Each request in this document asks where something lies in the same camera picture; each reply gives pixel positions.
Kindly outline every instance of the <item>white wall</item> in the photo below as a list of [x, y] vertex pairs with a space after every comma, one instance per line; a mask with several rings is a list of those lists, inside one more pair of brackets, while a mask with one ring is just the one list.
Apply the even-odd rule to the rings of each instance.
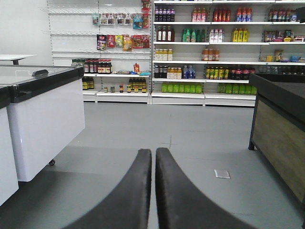
[[19, 64], [52, 65], [46, 0], [0, 0], [0, 54], [35, 54]]

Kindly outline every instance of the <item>freezer wheel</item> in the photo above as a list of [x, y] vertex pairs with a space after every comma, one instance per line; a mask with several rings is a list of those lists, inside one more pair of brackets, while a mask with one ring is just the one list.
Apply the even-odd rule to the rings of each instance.
[[53, 166], [53, 165], [55, 165], [55, 160], [54, 159], [49, 162], [49, 166]]

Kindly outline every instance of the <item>table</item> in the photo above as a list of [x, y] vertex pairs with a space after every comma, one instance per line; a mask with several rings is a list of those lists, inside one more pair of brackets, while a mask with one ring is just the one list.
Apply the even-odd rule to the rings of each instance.
[[249, 149], [268, 159], [305, 204], [305, 77], [251, 74], [257, 88]]
[[22, 55], [22, 54], [0, 54], [0, 61], [13, 61], [14, 65], [19, 65], [19, 60], [36, 55]]
[[0, 66], [19, 181], [31, 181], [85, 128], [82, 67]]
[[8, 88], [0, 87], [0, 206], [19, 188], [6, 108], [9, 104]]

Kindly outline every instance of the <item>black freezer handle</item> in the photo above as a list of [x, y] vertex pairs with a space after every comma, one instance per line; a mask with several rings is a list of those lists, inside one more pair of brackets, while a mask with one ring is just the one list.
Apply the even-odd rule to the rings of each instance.
[[39, 71], [35, 71], [32, 73], [33, 77], [38, 77], [38, 76], [47, 76], [49, 74], [48, 70], [43, 69], [43, 70], [39, 70]]

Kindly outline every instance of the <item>wooden counter panel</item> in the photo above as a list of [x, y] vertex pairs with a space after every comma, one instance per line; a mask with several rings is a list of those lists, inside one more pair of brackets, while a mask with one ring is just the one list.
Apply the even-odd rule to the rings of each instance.
[[305, 132], [259, 101], [253, 142], [296, 197], [303, 202], [305, 194]]

